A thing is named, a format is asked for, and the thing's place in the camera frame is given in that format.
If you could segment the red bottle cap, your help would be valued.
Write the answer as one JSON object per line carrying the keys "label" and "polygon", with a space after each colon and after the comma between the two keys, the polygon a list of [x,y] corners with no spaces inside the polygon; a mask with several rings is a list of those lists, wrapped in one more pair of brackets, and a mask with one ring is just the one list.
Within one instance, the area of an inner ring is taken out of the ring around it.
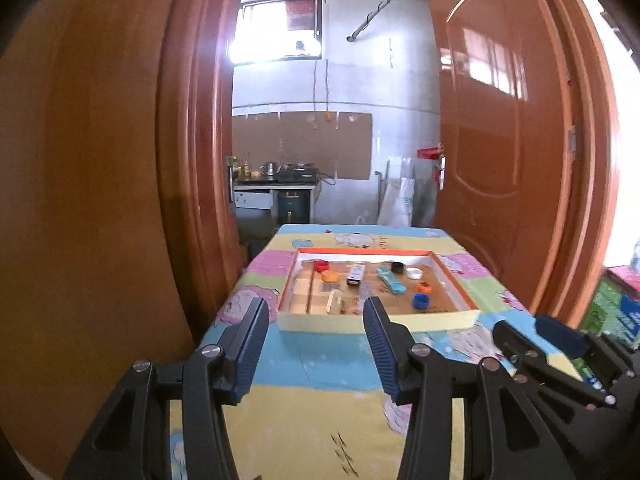
{"label": "red bottle cap", "polygon": [[322,273],[329,270],[330,264],[326,260],[314,260],[314,270],[318,273]]}

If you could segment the blue bottle cap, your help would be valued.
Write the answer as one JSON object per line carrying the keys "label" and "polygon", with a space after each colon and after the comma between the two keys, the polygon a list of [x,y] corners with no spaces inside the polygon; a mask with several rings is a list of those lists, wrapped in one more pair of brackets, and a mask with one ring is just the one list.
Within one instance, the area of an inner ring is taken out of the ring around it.
{"label": "blue bottle cap", "polygon": [[412,298],[412,307],[413,309],[425,311],[431,304],[431,297],[429,294],[424,294],[424,292],[417,292]]}

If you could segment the black bottle cap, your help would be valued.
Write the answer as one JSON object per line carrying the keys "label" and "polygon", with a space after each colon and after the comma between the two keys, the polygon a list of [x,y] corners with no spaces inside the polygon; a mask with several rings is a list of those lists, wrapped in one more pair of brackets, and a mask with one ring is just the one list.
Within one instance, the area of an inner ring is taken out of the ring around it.
{"label": "black bottle cap", "polygon": [[401,274],[405,270],[405,265],[403,263],[401,263],[401,262],[394,261],[392,263],[392,265],[390,266],[390,268],[392,269],[393,273]]}

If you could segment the left wooden door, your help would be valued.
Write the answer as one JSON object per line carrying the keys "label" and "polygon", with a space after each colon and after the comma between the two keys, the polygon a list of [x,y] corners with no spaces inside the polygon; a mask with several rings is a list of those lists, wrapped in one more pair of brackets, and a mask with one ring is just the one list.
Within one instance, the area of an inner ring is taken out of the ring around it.
{"label": "left wooden door", "polygon": [[240,0],[1,0],[1,427],[58,479],[124,371],[240,273],[224,165]]}

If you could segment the plain orange bottle cap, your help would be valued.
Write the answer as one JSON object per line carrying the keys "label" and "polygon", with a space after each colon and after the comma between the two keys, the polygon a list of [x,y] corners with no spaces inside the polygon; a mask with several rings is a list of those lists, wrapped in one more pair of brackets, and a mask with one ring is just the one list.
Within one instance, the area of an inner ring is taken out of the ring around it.
{"label": "plain orange bottle cap", "polygon": [[333,270],[324,270],[321,272],[323,283],[337,283],[340,280],[340,274]]}

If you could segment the black gas stove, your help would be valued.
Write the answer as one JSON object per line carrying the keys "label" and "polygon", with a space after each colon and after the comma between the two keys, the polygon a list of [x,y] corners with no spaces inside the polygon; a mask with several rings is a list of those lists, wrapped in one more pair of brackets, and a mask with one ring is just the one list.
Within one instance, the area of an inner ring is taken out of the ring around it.
{"label": "black gas stove", "polygon": [[318,178],[318,169],[313,164],[281,165],[276,181],[281,184],[316,184]]}

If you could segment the white black slim box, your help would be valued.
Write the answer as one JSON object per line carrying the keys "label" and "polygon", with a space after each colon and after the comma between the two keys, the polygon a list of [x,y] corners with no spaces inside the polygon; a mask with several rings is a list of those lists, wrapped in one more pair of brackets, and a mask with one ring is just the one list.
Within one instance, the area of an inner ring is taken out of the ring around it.
{"label": "white black slim box", "polygon": [[364,263],[354,263],[348,270],[346,284],[359,287],[366,274],[367,267]]}

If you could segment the white bottle cap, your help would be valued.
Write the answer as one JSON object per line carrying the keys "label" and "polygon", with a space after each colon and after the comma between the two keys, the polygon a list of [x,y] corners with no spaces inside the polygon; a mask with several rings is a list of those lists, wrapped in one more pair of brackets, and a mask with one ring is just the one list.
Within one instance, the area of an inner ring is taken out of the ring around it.
{"label": "white bottle cap", "polygon": [[423,271],[416,266],[407,266],[406,267],[406,275],[410,280],[419,281],[423,276]]}

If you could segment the white plastic sack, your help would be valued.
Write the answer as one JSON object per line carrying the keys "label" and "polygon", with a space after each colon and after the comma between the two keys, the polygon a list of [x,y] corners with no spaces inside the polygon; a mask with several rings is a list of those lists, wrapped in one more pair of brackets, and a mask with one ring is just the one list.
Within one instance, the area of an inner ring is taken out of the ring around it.
{"label": "white plastic sack", "polygon": [[414,185],[410,178],[388,179],[382,198],[378,225],[410,228],[413,214]]}

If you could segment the metal kettle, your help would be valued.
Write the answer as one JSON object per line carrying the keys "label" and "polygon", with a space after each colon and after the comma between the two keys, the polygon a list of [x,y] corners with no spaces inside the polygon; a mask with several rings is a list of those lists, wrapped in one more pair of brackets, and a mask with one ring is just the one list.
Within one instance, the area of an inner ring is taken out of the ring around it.
{"label": "metal kettle", "polygon": [[274,180],[280,171],[280,165],[277,162],[265,162],[259,167],[259,171],[264,178]]}

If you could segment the right wooden door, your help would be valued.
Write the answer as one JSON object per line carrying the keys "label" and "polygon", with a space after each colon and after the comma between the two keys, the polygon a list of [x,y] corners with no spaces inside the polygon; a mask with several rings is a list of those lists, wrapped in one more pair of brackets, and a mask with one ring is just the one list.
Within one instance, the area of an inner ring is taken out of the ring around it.
{"label": "right wooden door", "polygon": [[526,310],[577,326],[617,194],[613,81],[582,0],[428,0],[446,159],[436,224]]}

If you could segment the teal slim carton box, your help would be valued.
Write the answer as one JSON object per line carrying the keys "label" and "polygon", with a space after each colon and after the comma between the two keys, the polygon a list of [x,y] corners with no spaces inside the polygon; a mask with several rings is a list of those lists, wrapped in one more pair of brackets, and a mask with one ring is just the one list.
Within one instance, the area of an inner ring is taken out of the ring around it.
{"label": "teal slim carton box", "polygon": [[407,287],[402,284],[398,278],[396,278],[396,275],[393,274],[392,270],[389,268],[379,266],[376,269],[376,274],[378,274],[378,278],[383,282],[391,294],[402,295],[406,292]]}

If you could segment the wooden door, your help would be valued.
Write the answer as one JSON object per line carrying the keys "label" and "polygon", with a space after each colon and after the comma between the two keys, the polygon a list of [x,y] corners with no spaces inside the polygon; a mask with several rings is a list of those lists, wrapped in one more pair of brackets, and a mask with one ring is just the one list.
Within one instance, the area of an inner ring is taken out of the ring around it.
{"label": "wooden door", "polygon": [[240,0],[1,0],[1,427],[58,479],[124,371],[240,273],[224,165]]}
{"label": "wooden door", "polygon": [[617,194],[613,81],[582,0],[428,0],[446,159],[436,224],[526,310],[577,326]]}

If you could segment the orange printed bottle cap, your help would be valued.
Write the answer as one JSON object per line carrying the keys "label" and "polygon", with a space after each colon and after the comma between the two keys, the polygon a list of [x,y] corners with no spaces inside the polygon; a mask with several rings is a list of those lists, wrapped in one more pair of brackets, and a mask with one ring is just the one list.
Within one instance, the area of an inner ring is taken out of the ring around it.
{"label": "orange printed bottle cap", "polygon": [[420,282],[416,284],[416,292],[418,294],[431,295],[432,285],[427,281]]}

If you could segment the clear patterned slim box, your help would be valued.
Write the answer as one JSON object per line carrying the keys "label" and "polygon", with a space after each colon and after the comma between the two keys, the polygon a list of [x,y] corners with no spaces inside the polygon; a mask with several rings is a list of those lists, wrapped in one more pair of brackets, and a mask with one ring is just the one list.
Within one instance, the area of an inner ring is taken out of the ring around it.
{"label": "clear patterned slim box", "polygon": [[372,285],[370,283],[361,283],[358,289],[357,313],[361,314],[364,304],[372,296]]}

